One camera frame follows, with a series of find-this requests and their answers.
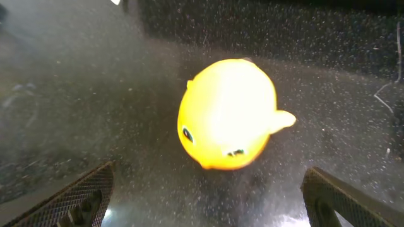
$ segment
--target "yellow ball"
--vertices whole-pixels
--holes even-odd
[[[295,121],[276,109],[275,88],[260,68],[228,59],[188,81],[177,130],[185,150],[203,168],[235,170],[261,154],[270,134]]]

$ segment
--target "yellow fish toy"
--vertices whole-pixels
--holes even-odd
[[[276,108],[273,83],[259,67],[249,59],[227,59],[188,81],[177,130],[203,168],[236,170],[261,154],[270,134],[295,121]]]

